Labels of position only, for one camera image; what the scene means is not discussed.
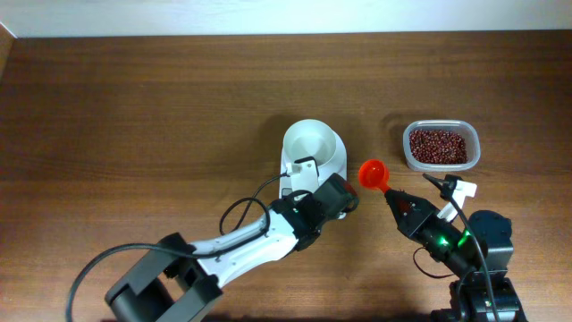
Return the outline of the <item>white round bowl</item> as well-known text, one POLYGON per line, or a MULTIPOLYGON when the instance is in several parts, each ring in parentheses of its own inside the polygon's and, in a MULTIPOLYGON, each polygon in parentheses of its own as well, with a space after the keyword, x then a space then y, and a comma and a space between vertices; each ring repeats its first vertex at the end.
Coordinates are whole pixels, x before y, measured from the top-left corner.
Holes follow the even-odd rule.
POLYGON ((313 157, 319 165, 324 165, 336 150, 334 131, 315 119, 298 121, 285 132, 282 149, 290 161, 313 157))

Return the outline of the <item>clear plastic container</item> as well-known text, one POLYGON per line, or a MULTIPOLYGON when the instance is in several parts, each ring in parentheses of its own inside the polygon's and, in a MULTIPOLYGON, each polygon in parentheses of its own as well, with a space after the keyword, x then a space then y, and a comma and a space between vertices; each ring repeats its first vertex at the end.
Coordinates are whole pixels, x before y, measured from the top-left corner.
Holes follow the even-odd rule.
POLYGON ((473 168, 481 157, 475 128, 460 120, 422 120, 402 135, 406 163, 418 172, 460 172, 473 168))

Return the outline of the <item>red adzuki beans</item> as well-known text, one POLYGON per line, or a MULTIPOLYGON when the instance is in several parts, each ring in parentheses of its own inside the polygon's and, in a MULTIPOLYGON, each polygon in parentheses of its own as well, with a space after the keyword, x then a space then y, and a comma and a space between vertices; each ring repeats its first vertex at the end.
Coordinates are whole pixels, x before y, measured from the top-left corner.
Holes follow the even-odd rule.
POLYGON ((415 130, 408 135, 413 158, 431 165, 460 165, 468 161, 465 139, 453 131, 415 130))

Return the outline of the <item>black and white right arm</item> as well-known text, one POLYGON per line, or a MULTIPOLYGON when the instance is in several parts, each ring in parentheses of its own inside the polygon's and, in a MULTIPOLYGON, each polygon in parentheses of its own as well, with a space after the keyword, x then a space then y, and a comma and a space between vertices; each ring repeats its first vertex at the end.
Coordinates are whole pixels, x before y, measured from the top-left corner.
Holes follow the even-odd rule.
POLYGON ((384 193, 398 230, 422 246, 458 280, 450 284, 450 307, 431 312, 432 321, 525 321, 513 284, 506 277, 513 255, 511 221, 479 210, 460 231, 437 216, 426 199, 404 191, 384 193))

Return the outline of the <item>white digital kitchen scale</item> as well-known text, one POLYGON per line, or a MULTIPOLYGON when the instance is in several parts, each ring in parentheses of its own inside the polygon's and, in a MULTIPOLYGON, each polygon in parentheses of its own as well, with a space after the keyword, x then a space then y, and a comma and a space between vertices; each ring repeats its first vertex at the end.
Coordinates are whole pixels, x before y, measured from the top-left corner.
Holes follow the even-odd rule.
POLYGON ((348 157, 341 137, 317 120, 294 123, 282 140, 279 197, 315 192, 332 174, 348 178, 348 157))

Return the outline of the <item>red measuring scoop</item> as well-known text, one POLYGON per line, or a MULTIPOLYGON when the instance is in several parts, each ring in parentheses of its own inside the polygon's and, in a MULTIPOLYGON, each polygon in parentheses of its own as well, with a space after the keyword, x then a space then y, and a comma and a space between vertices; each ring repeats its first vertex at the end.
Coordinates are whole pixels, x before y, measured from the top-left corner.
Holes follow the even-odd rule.
POLYGON ((390 173, 385 163, 379 159, 370 159, 362 164, 358 171, 359 183, 369 190, 386 193, 389 186, 390 173))

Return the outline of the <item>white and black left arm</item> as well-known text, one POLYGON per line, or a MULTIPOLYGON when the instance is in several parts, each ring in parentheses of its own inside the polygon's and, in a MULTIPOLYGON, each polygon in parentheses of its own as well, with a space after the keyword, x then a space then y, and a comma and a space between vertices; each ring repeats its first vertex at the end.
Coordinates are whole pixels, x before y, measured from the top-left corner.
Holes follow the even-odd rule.
POLYGON ((106 293, 105 302, 119 321, 199 321, 229 282, 307 248, 326 222, 357 205, 351 185, 332 174, 313 192, 273 201, 255 223, 233 233, 192 243, 170 234, 106 293))

